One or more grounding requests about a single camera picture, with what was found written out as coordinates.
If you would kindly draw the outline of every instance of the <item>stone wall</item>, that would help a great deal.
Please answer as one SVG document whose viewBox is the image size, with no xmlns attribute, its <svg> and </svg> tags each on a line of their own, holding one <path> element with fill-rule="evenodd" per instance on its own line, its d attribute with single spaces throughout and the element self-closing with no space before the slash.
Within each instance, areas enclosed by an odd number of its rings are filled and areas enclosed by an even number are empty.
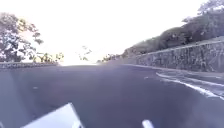
<svg viewBox="0 0 224 128">
<path fill-rule="evenodd" d="M 31 67 L 43 67 L 43 66 L 57 66 L 58 63 L 0 63 L 0 69 L 8 69 L 8 68 L 31 68 Z"/>
<path fill-rule="evenodd" d="M 121 59 L 112 63 L 200 72 L 224 72 L 224 37 Z"/>
</svg>

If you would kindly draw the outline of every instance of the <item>bright sky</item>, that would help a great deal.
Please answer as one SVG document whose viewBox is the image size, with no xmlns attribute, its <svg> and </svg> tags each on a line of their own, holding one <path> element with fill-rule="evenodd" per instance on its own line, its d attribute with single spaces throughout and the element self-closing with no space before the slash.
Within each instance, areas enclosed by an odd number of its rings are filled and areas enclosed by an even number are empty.
<svg viewBox="0 0 224 128">
<path fill-rule="evenodd" d="M 96 56 L 127 47 L 181 25 L 206 0 L 0 0 L 0 11 L 33 22 L 44 49 L 69 59 L 80 46 Z"/>
</svg>

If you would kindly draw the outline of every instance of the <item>retaining wall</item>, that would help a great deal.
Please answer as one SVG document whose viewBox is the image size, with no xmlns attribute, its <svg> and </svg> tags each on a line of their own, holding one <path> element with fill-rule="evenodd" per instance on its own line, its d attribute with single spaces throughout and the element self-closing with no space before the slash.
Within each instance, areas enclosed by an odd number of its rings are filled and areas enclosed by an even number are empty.
<svg viewBox="0 0 224 128">
<path fill-rule="evenodd" d="M 224 37 L 120 59 L 112 63 L 202 72 L 224 72 Z"/>
</svg>

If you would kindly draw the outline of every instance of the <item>road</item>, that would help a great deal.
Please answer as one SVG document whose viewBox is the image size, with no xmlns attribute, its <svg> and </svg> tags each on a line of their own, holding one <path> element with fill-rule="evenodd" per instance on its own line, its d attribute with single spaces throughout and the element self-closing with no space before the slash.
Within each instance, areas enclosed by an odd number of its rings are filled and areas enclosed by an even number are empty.
<svg viewBox="0 0 224 128">
<path fill-rule="evenodd" d="M 223 128 L 222 74 L 121 66 L 0 71 L 0 121 L 26 125 L 69 102 L 86 128 Z"/>
</svg>

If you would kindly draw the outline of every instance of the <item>foliage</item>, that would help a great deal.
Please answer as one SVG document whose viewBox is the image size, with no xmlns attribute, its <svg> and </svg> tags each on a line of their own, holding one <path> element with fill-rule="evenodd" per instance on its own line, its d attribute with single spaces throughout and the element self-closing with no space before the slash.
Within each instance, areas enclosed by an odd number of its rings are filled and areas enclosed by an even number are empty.
<svg viewBox="0 0 224 128">
<path fill-rule="evenodd" d="M 22 33 L 32 34 L 33 42 L 26 40 Z M 36 54 L 35 44 L 40 45 L 40 33 L 34 24 L 8 13 L 0 13 L 0 62 L 21 62 Z"/>
<path fill-rule="evenodd" d="M 42 63 L 45 63 L 45 62 L 63 62 L 63 59 L 64 59 L 64 54 L 63 53 L 58 53 L 58 54 L 55 54 L 55 55 L 52 55 L 52 54 L 49 54 L 49 53 L 44 53 L 44 54 L 41 54 L 41 53 L 38 53 L 33 61 L 34 62 L 42 62 Z"/>
<path fill-rule="evenodd" d="M 123 57 L 146 54 L 162 49 L 224 36 L 224 0 L 210 0 L 199 8 L 199 15 L 187 17 L 185 25 L 171 28 L 160 36 L 142 41 L 124 51 Z"/>
<path fill-rule="evenodd" d="M 121 55 L 118 55 L 118 54 L 107 54 L 105 57 L 103 57 L 102 60 L 98 60 L 97 62 L 98 63 L 101 63 L 101 62 L 107 62 L 107 61 L 110 61 L 110 60 L 117 60 L 117 59 L 120 59 L 122 58 Z"/>
</svg>

